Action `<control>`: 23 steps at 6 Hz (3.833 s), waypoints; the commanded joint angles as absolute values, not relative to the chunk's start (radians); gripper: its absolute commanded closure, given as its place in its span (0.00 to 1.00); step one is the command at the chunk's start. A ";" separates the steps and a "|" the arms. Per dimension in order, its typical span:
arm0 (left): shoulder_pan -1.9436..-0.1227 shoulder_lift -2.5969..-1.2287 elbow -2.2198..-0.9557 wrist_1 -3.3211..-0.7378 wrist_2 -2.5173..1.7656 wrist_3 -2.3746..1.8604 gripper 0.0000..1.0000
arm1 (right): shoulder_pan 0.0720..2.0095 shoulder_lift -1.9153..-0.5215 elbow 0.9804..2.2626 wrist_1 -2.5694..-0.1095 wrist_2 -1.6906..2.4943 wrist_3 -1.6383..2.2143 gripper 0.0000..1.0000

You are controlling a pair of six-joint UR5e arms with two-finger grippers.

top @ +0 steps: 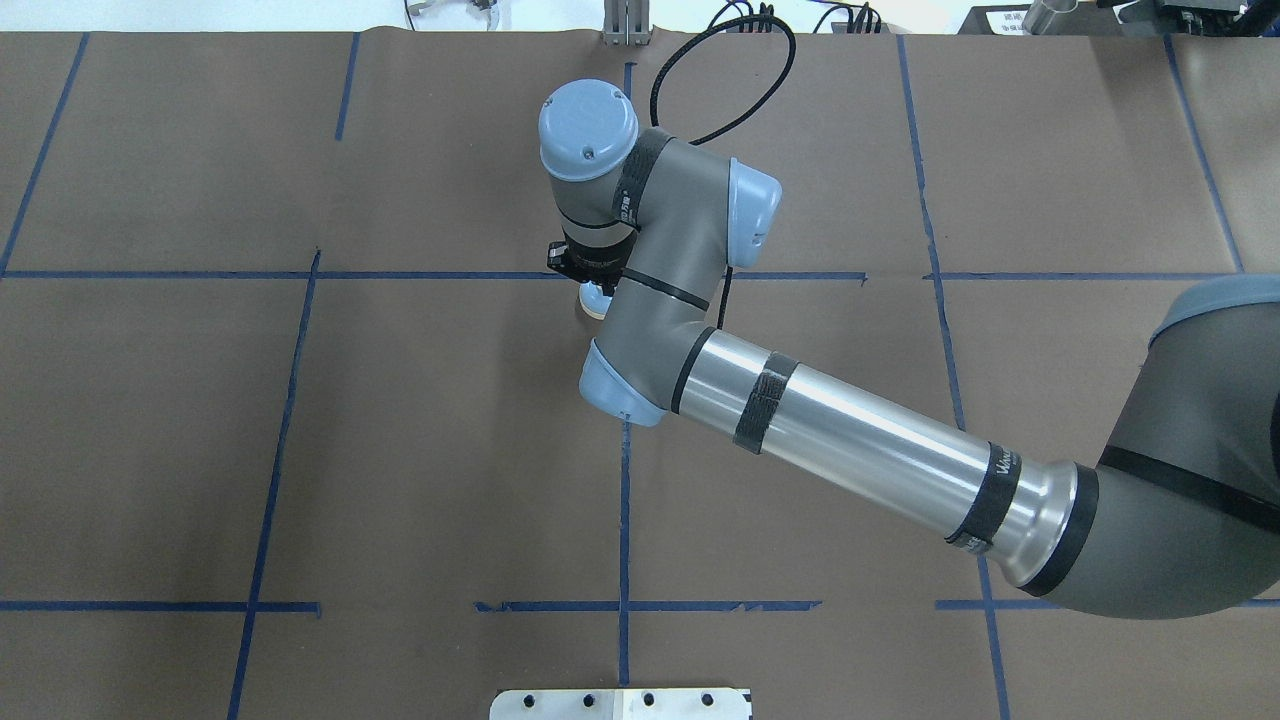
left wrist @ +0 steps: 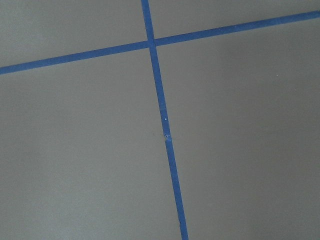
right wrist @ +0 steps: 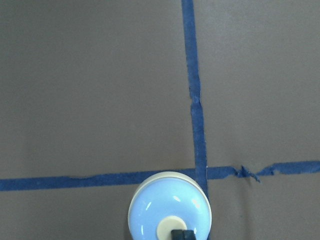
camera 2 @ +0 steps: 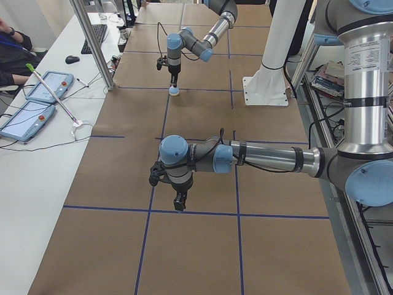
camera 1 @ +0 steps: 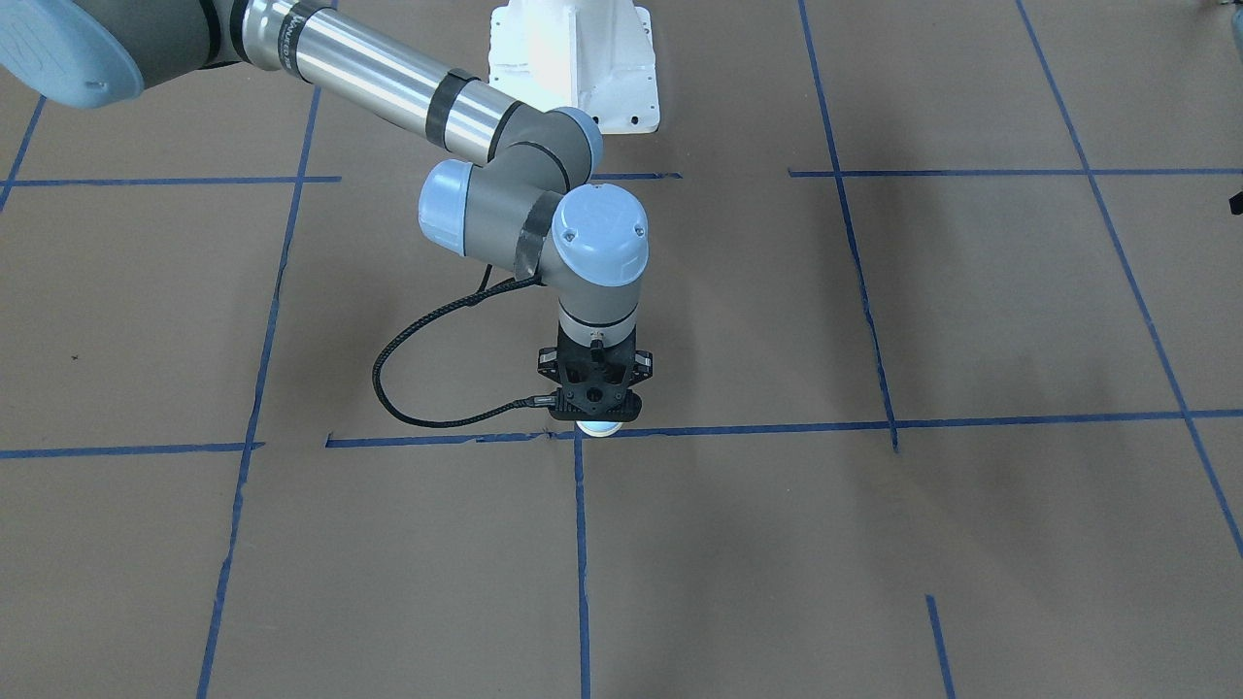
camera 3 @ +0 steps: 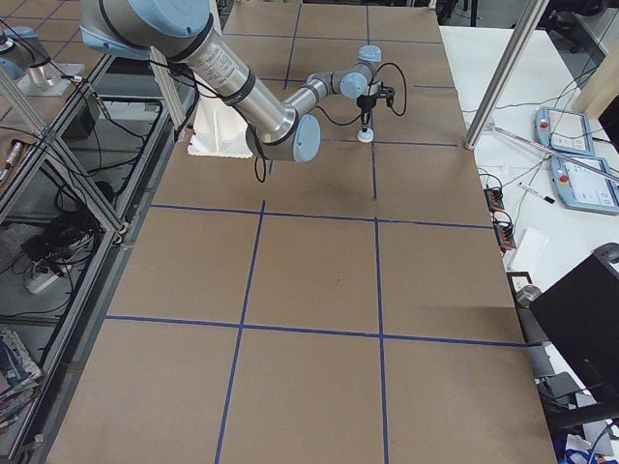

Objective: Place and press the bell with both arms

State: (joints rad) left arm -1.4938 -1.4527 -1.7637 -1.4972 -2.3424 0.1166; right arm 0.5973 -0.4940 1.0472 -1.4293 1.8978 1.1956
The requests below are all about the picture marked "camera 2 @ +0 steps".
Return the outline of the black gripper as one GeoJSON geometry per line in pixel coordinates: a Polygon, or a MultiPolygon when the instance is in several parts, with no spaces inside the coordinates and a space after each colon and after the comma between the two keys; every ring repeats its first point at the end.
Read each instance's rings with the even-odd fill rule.
{"type": "Polygon", "coordinates": [[[177,79],[178,74],[181,72],[181,65],[168,65],[168,71],[171,74],[171,87],[177,88],[177,79]]]}
{"type": "Polygon", "coordinates": [[[184,211],[186,209],[187,192],[193,186],[193,181],[171,183],[171,186],[176,191],[176,196],[173,200],[174,209],[176,211],[184,211]]]}

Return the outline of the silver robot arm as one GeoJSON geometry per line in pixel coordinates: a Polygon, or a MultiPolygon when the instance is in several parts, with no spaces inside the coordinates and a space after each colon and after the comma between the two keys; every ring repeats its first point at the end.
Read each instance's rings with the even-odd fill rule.
{"type": "MultiPolygon", "coordinates": [[[[219,19],[202,41],[182,28],[167,37],[168,54],[157,60],[171,73],[169,94],[179,94],[181,50],[209,61],[213,48],[238,18],[235,1],[202,1],[219,19]]],[[[278,106],[275,87],[285,68],[306,1],[277,1],[260,69],[243,81],[246,105],[278,106]]],[[[275,148],[271,144],[223,140],[188,143],[179,135],[162,139],[159,160],[150,169],[150,185],[169,183],[183,211],[193,172],[229,173],[232,165],[249,165],[273,173],[307,173],[330,181],[353,200],[371,207],[392,203],[392,145],[385,135],[389,107],[389,52],[392,1],[318,1],[316,45],[344,45],[344,138],[336,148],[275,148]]]]}
{"type": "Polygon", "coordinates": [[[188,28],[182,28],[178,33],[171,33],[166,38],[167,56],[157,61],[157,66],[166,65],[171,74],[171,82],[169,87],[169,94],[176,96],[179,94],[177,87],[178,74],[181,71],[181,54],[182,49],[186,48],[200,60],[205,62],[213,55],[213,48],[219,42],[219,39],[229,30],[234,27],[238,16],[238,9],[236,2],[229,1],[204,1],[209,9],[215,12],[219,19],[216,24],[210,29],[203,40],[198,40],[193,31],[188,28]]]}

